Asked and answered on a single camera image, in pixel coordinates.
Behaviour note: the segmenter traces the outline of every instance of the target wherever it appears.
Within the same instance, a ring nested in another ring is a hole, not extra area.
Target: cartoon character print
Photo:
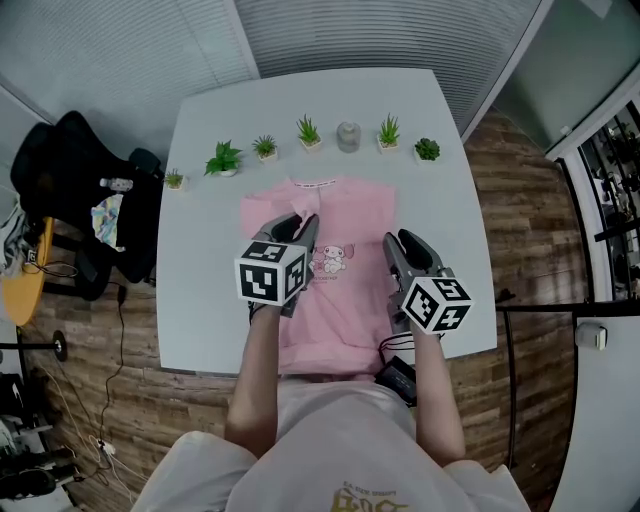
[[[320,254],[321,259],[315,259],[315,268],[320,272],[327,274],[336,274],[347,268],[346,259],[353,258],[353,245],[337,246],[326,245],[324,247],[316,247],[316,252]]]

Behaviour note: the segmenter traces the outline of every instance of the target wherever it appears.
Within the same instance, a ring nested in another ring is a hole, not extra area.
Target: small bottle
[[[338,147],[345,153],[358,151],[360,147],[360,125],[357,123],[344,122],[338,125],[336,130],[338,137]]]
[[[126,180],[124,178],[102,178],[100,180],[100,186],[110,188],[114,192],[128,192],[133,188],[133,180]]]

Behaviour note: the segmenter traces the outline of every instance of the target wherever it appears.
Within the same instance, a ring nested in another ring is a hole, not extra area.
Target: pink t-shirt
[[[286,180],[242,200],[244,233],[252,237],[265,222],[292,211],[303,220],[317,213],[320,230],[315,277],[293,318],[280,323],[281,373],[375,372],[378,344],[391,335],[386,306],[393,281],[382,239],[394,228],[394,189],[346,177]]]

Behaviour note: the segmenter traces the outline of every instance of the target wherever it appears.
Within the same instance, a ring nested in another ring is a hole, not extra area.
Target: white label on shirt
[[[321,188],[334,185],[336,180],[323,181],[322,183],[294,183],[296,187],[300,188]]]

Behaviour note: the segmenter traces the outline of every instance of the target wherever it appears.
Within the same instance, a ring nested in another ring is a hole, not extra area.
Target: person's arm
[[[264,306],[253,316],[224,431],[227,441],[257,458],[276,441],[279,326],[279,307]]]
[[[416,350],[416,441],[440,466],[464,458],[464,433],[437,336],[411,323]]]

